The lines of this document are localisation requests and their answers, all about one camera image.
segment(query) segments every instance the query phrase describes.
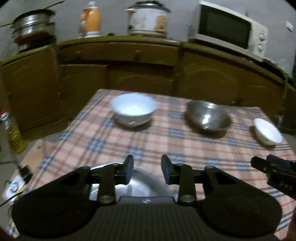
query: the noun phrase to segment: white wall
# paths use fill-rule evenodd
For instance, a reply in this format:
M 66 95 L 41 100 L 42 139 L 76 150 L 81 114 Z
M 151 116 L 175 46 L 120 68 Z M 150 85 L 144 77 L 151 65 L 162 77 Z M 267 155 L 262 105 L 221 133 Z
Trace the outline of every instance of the white wall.
M 39 5 L 40 0 L 22 0 L 26 8 Z M 269 31 L 266 57 L 276 62 L 284 59 L 287 71 L 292 72 L 296 49 L 296 11 L 285 0 L 208 0 L 221 6 L 230 8 L 241 14 L 248 12 L 248 16 L 266 26 Z M 102 18 L 102 33 L 110 32 L 116 35 L 127 34 L 127 12 L 124 10 L 134 4 L 136 0 L 97 0 Z M 175 40 L 187 41 L 187 32 L 192 13 L 198 0 L 160 0 L 172 10 L 169 15 L 168 37 Z M 56 15 L 52 21 L 56 22 L 58 41 L 75 39 L 78 37 L 80 14 L 88 0 L 65 0 L 64 3 L 52 7 Z M 291 22 L 295 30 L 286 29 L 286 21 Z M 0 43 L 5 37 L 0 36 Z M 3 56 L 0 44 L 0 58 Z
M 0 9 L 0 25 L 11 20 L 11 16 L 23 13 L 24 0 L 10 0 Z M 17 46 L 12 40 L 10 26 L 0 28 L 0 61 L 17 53 Z

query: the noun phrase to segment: drawer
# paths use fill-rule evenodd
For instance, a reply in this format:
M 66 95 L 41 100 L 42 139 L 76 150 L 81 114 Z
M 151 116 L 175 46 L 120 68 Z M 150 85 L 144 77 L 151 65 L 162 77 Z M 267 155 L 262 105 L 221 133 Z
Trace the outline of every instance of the drawer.
M 60 61 L 135 61 L 175 66 L 177 58 L 178 47 L 143 43 L 81 44 L 63 47 L 59 50 Z

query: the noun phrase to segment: plaid tablecloth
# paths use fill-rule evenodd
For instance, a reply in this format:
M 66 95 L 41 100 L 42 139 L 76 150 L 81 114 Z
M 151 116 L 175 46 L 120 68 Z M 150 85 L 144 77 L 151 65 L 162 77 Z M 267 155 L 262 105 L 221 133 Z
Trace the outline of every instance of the plaid tablecloth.
M 158 102 L 151 126 L 137 131 L 125 130 L 114 123 L 110 101 L 124 91 L 100 89 L 63 132 L 56 147 L 43 162 L 30 182 L 36 189 L 80 166 L 100 163 L 122 163 L 128 154 L 141 166 L 164 181 L 160 158 L 167 154 L 175 163 L 186 163 L 194 169 L 216 166 L 229 174 L 269 193 L 282 206 L 283 218 L 276 236 L 284 238 L 296 204 L 293 199 L 266 184 L 266 175 L 251 167 L 253 156 L 267 155 L 296 160 L 284 140 L 274 149 L 262 147 L 250 132 L 255 118 L 267 119 L 258 107 L 225 107 L 232 126 L 219 139 L 205 137 L 193 131 L 184 119 L 188 99 L 151 95 Z M 201 185 L 196 185 L 198 198 L 203 197 Z M 17 236 L 13 223 L 9 234 Z

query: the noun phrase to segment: microwave knob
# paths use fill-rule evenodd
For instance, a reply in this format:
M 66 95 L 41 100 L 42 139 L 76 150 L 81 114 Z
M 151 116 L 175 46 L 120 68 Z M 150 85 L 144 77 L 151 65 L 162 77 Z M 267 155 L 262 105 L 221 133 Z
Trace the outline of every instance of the microwave knob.
M 258 50 L 259 50 L 259 52 L 262 52 L 263 51 L 263 46 L 262 46 L 262 44 L 258 44 Z
M 263 34 L 263 33 L 259 34 L 259 39 L 261 41 L 264 41 L 265 40 L 265 34 Z

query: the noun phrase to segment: small white bowl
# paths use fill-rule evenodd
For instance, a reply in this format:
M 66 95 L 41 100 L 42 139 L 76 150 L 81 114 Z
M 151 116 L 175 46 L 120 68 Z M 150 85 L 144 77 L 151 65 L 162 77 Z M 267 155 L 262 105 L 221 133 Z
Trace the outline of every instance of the small white bowl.
M 130 93 L 115 97 L 111 101 L 111 108 L 118 123 L 128 127 L 136 127 L 151 120 L 152 113 L 157 109 L 157 104 L 147 95 Z
M 254 120 L 254 125 L 256 136 L 263 144 L 275 145 L 283 141 L 279 130 L 268 121 L 257 118 Z

